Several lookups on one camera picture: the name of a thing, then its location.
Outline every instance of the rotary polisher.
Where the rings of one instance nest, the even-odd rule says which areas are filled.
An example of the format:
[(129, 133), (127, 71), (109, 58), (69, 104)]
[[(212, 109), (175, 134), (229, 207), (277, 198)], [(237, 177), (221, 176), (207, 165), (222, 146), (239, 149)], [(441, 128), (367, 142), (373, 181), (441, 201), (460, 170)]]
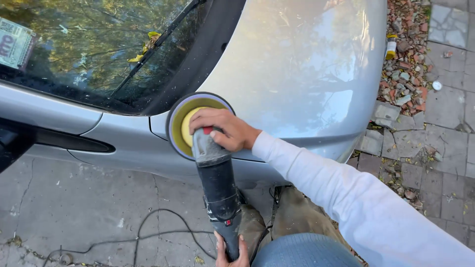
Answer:
[(189, 133), (190, 119), (205, 107), (228, 109), (228, 102), (206, 92), (189, 94), (171, 108), (166, 133), (174, 150), (182, 157), (196, 162), (204, 190), (204, 203), (213, 228), (223, 237), (231, 261), (239, 257), (238, 229), (241, 222), (239, 195), (234, 181), (231, 152), (216, 144), (209, 133), (216, 127), (203, 127)]

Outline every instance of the windshield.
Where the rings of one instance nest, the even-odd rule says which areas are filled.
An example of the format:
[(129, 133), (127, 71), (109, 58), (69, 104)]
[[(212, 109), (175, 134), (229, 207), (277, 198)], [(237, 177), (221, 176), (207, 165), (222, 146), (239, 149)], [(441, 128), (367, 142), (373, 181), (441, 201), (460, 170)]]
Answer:
[(188, 14), (128, 86), (112, 92), (188, 2), (2, 0), (1, 78), (138, 114), (178, 71), (204, 22), (206, 5)]

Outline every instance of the white sleeve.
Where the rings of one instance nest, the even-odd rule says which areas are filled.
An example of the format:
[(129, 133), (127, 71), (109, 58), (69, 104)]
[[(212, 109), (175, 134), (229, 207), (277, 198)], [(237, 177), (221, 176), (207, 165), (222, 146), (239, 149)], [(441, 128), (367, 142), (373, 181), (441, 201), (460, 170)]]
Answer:
[(323, 207), (370, 266), (475, 266), (475, 252), (373, 175), (265, 132), (256, 139), (252, 154)]

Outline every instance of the silver car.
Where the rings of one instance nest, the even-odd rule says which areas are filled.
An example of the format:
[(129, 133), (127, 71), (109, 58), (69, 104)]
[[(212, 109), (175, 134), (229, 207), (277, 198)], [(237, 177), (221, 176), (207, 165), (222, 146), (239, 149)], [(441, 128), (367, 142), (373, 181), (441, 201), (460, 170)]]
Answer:
[[(26, 153), (199, 183), (195, 163), (165, 134), (170, 107), (195, 91), (223, 97), (253, 127), (346, 162), (377, 95), (386, 5), (2, 0), (0, 171)], [(233, 157), (241, 188), (286, 183), (251, 151)]]

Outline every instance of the spray can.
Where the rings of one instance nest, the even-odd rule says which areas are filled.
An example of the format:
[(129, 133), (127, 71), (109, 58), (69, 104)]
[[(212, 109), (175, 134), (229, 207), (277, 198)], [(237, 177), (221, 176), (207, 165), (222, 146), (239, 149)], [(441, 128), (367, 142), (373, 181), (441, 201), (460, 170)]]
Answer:
[(386, 60), (393, 59), (394, 56), (396, 55), (396, 40), (398, 36), (393, 34), (393, 35), (388, 35), (388, 45), (387, 45), (387, 50), (386, 50)]

